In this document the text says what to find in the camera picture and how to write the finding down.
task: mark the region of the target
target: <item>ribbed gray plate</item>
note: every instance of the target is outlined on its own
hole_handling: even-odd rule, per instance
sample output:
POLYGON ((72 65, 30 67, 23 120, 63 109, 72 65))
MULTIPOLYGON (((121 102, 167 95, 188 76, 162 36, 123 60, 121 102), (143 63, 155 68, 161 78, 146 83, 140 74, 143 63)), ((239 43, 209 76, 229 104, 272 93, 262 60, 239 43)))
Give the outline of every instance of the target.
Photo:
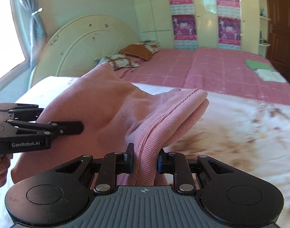
MULTIPOLYGON (((80 217, 58 228, 226 228, 210 219, 193 197, 170 186, 126 187, 96 197, 80 217)), ((276 228, 274 224, 265 228, 276 228)))

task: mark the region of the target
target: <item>pink knit fabric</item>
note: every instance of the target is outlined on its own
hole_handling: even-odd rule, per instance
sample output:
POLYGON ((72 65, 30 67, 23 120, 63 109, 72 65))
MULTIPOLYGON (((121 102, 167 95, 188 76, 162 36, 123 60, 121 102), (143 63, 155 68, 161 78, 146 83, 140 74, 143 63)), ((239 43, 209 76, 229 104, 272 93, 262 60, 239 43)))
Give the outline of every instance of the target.
POLYGON ((206 97, 197 89, 150 95, 118 78, 109 63, 100 64, 55 98, 37 120, 82 121, 84 131, 58 137, 50 150, 23 153, 11 171, 13 182, 84 154, 103 158, 125 151, 132 142, 133 173, 118 177, 118 184, 164 185, 164 176, 156 174, 158 153, 198 121, 208 106, 206 97))

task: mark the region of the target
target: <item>silver screw head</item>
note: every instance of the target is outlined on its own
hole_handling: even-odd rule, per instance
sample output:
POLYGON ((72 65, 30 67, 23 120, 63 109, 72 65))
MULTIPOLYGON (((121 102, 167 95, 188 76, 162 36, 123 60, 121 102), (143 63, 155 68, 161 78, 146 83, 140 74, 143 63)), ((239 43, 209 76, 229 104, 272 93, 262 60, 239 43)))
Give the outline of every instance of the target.
POLYGON ((105 192, 111 189, 110 185, 108 184, 99 184, 98 186, 96 186, 95 188, 97 191, 100 192, 105 192))
POLYGON ((180 185, 179 189, 184 192, 188 192, 194 190, 194 187, 191 184, 182 184, 180 185))

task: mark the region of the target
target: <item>folded white cloth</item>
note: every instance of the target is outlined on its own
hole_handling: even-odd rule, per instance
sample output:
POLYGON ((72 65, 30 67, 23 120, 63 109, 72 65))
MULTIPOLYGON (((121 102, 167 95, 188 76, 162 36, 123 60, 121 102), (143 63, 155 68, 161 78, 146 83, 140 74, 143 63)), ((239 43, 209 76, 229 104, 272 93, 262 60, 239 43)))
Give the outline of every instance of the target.
POLYGON ((257 69, 255 73, 263 80, 263 81, 272 81, 272 82, 280 82, 286 83, 286 79, 277 71, 270 71, 267 69, 257 69))

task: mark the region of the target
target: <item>human hand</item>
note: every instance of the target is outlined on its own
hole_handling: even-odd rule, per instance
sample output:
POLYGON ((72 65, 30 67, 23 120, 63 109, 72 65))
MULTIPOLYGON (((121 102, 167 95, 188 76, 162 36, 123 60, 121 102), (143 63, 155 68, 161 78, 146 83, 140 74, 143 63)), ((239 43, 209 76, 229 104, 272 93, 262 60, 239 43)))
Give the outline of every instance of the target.
POLYGON ((7 182, 7 173, 11 159, 13 159, 13 154, 6 154, 3 157, 0 156, 0 188, 7 182))

